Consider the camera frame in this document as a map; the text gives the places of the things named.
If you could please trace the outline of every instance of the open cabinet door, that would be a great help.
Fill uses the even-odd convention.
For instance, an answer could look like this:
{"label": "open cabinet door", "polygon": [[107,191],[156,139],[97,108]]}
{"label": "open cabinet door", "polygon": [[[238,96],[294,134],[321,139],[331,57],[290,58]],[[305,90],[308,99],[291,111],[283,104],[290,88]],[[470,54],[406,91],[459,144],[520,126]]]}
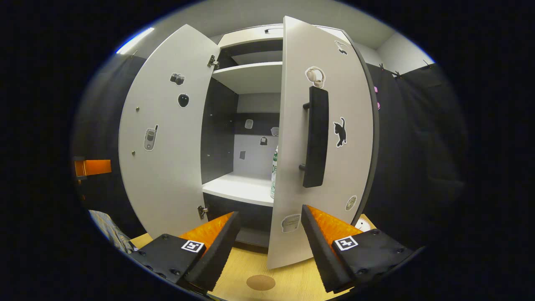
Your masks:
{"label": "open cabinet door", "polygon": [[[268,269],[312,257],[300,221],[303,204],[351,223],[357,211],[362,211],[359,206],[368,175],[373,173],[374,95],[365,66],[351,44],[286,16],[282,59]],[[311,71],[316,83],[314,75],[307,74],[311,67],[315,67]],[[305,103],[317,100],[319,107],[304,109]],[[309,130],[315,134],[309,136]]]}
{"label": "open cabinet door", "polygon": [[201,127],[214,68],[208,62],[219,51],[184,25],[149,56],[126,96],[119,164],[128,199],[151,237],[178,236],[207,221],[197,211],[204,207]]}

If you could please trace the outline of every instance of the cabinet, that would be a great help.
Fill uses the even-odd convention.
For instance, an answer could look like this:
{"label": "cabinet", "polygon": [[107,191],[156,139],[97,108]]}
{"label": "cabinet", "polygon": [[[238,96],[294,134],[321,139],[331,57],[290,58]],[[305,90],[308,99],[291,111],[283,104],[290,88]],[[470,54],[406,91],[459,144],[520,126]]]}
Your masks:
{"label": "cabinet", "polygon": [[189,25],[169,36],[128,92],[119,163],[152,237],[238,210],[247,216],[238,240],[268,244],[267,268],[276,268],[312,257],[300,225],[303,204],[358,219],[377,141],[373,84],[350,39],[286,16],[282,24],[227,33],[218,44]]}

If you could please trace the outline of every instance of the bottle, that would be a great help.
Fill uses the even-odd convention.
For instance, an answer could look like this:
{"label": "bottle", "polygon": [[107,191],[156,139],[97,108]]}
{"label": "bottle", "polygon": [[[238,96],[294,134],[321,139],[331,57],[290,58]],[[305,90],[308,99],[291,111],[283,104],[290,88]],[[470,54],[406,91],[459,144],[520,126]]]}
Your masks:
{"label": "bottle", "polygon": [[271,167],[271,198],[275,198],[275,177],[277,175],[277,153],[279,152],[279,146],[275,149],[273,155],[273,166]]}

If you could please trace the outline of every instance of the ceiling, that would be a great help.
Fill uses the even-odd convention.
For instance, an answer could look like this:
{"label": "ceiling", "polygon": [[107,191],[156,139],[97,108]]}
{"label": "ceiling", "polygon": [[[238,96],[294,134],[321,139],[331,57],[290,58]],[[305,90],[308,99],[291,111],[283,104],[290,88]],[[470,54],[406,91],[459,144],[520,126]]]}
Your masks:
{"label": "ceiling", "polygon": [[343,29],[353,41],[372,49],[377,49],[395,32],[374,17],[334,0],[205,0],[153,23],[155,30],[143,39],[137,55],[148,57],[184,24],[213,37],[245,27],[282,23],[284,16]]}

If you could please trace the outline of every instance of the black curtain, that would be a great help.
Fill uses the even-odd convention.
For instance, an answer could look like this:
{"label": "black curtain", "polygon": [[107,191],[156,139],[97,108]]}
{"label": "black curtain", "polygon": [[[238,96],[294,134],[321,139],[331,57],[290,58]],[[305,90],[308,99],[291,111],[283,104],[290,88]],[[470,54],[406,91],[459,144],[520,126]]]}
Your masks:
{"label": "black curtain", "polygon": [[378,88],[379,155],[364,214],[411,249],[440,236],[464,187],[468,135],[441,69],[394,78],[368,64]]}
{"label": "black curtain", "polygon": [[73,156],[110,160],[111,173],[88,176],[78,190],[84,208],[107,213],[128,237],[146,233],[126,195],[119,168],[119,123],[135,76],[145,62],[136,56],[115,55],[89,83],[78,108],[71,137]]}

